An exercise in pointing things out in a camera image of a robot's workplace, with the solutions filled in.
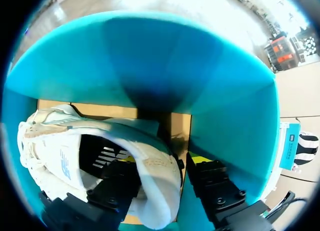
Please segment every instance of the shiny floor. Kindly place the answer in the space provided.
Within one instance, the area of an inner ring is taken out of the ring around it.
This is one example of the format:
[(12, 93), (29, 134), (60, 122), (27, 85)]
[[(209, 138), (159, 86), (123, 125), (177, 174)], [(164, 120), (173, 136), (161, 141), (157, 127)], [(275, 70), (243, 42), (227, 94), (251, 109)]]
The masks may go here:
[(189, 18), (270, 66), (264, 47), (271, 34), (266, 24), (237, 0), (64, 0), (50, 6), (29, 27), (13, 63), (54, 28), (82, 16), (113, 10), (161, 11)]

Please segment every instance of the striped object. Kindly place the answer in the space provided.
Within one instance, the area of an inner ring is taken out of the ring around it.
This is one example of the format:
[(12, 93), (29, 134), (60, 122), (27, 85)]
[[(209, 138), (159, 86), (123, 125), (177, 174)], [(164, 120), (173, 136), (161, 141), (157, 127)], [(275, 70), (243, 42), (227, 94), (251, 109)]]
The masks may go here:
[(310, 132), (300, 131), (298, 147), (294, 157), (296, 165), (304, 165), (313, 160), (319, 147), (319, 138)]

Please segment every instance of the white sneaker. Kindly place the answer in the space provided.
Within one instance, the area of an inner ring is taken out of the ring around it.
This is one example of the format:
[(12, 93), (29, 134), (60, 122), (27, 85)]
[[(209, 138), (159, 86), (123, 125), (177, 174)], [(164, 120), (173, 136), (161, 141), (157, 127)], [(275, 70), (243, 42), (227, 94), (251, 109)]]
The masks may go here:
[[(71, 193), (87, 202), (86, 191), (101, 181), (99, 170), (114, 159), (132, 156), (143, 188), (139, 193), (145, 197), (134, 198), (129, 213), (156, 230), (177, 216), (180, 171), (167, 147), (155, 136), (112, 119), (82, 118), (63, 104), (39, 109), (21, 122), (17, 143), (21, 164), (51, 200), (63, 200)], [(98, 157), (91, 155), (97, 149)]]

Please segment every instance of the teal box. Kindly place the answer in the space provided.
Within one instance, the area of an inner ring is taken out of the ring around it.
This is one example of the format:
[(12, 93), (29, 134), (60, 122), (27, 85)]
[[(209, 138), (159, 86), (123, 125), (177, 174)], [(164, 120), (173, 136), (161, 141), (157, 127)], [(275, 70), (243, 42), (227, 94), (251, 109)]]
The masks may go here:
[[(37, 99), (192, 115), (189, 150), (227, 165), (256, 202), (275, 162), (279, 104), (275, 74), (257, 57), (188, 19), (154, 12), (104, 12), (39, 39), (8, 75), (2, 122), (8, 166), (29, 210), (41, 217), (40, 189), (20, 165), (19, 122)], [(188, 175), (177, 222), (164, 230), (213, 230)], [(122, 224), (121, 231), (146, 227)]]

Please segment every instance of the sign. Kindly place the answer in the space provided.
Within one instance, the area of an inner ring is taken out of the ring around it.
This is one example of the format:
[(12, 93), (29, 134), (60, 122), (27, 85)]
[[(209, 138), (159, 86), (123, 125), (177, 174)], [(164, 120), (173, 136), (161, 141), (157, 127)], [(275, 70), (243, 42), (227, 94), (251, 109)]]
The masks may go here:
[(292, 170), (298, 148), (300, 124), (290, 123), (286, 130), (284, 149), (280, 162), (280, 168)]

